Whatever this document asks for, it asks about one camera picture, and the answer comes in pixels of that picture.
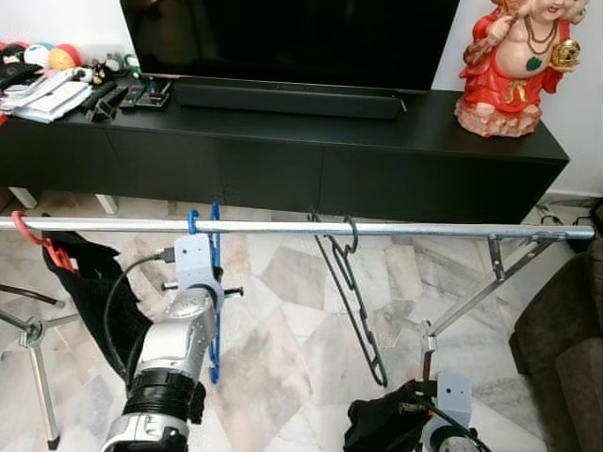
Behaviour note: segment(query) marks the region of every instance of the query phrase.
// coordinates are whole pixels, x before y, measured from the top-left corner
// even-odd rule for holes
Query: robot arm
[[[147,331],[122,415],[111,425],[103,452],[186,452],[187,421],[201,423],[205,393],[199,376],[224,291],[206,234],[179,238],[174,254],[180,291]]]

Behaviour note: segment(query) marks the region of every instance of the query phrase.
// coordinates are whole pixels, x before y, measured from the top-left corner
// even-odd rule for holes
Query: black cloth
[[[43,232],[42,236],[51,238],[56,246],[67,251],[77,262],[79,275],[58,268],[42,247],[46,266],[58,276],[63,287],[72,296],[73,303],[92,338],[109,365],[120,375],[119,366],[109,352],[103,327],[106,299],[113,283],[122,274],[122,268],[114,259],[119,253],[112,248],[89,242],[72,232]],[[136,306],[138,302],[129,281],[124,278],[111,302],[108,320],[113,343],[124,364],[128,362],[137,338],[146,334],[153,323],[139,311]]]
[[[415,404],[417,385],[407,382],[397,391],[375,400],[356,400],[348,409],[351,427],[346,432],[346,452],[413,452],[429,421],[428,412],[400,413],[400,404]]]

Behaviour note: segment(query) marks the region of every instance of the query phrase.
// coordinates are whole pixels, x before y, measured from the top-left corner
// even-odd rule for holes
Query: white wall
[[[84,59],[132,53],[119,0],[0,0],[0,41],[74,44]]]
[[[84,58],[133,49],[119,0],[0,2],[1,41],[69,42],[82,49]],[[558,94],[543,93],[545,124],[572,159],[551,190],[603,196],[602,3],[592,0],[586,19],[572,30],[582,46],[582,64],[565,76]],[[459,79],[463,51],[470,42],[473,23],[490,10],[489,0],[461,0],[434,89],[463,89]]]

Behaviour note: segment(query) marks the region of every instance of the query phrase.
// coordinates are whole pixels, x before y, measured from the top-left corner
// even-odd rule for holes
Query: metal pipe
[[[64,317],[59,318],[51,318],[50,320],[46,320],[46,326],[48,328],[60,327],[61,325],[67,325],[68,323],[74,322],[78,318],[78,314],[66,315]]]
[[[58,428],[55,411],[53,410],[53,402],[50,397],[50,388],[48,387],[48,379],[46,378],[46,370],[44,369],[44,359],[41,356],[40,346],[29,348],[29,358],[31,366],[34,369],[34,380],[36,381],[36,389],[44,418],[44,426],[46,427],[46,438],[51,450],[57,448]]]
[[[182,219],[23,218],[31,229],[79,232],[186,233]],[[430,235],[465,238],[592,239],[590,226],[525,226],[499,224],[357,223],[359,235]],[[15,230],[11,218],[0,218],[0,231]],[[349,223],[197,220],[197,232],[214,234],[329,234],[352,235]]]

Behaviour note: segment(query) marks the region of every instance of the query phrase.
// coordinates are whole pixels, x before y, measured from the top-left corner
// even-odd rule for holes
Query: toy
[[[27,44],[23,42],[13,42],[2,49],[2,64],[23,63],[23,57]]]
[[[92,84],[103,85],[113,78],[113,71],[105,64],[94,59],[92,61]]]
[[[473,29],[464,52],[464,95],[455,115],[483,137],[520,137],[534,131],[540,91],[554,93],[579,63],[570,24],[584,18],[588,0],[492,0],[497,9]]]
[[[140,63],[139,59],[136,58],[136,55],[126,54],[123,57],[123,62],[125,63],[126,69],[132,73],[134,78],[140,77]]]
[[[82,65],[77,49],[70,44],[60,44],[48,56],[51,69],[71,69]]]
[[[44,69],[50,68],[50,62],[48,57],[52,48],[52,45],[44,42],[30,45],[29,47],[27,47],[24,53],[25,63],[37,64],[39,66],[42,66]]]
[[[91,68],[76,68],[73,71],[74,82],[92,83],[94,71]]]
[[[105,64],[114,73],[123,71],[123,58],[120,54],[106,54]]]

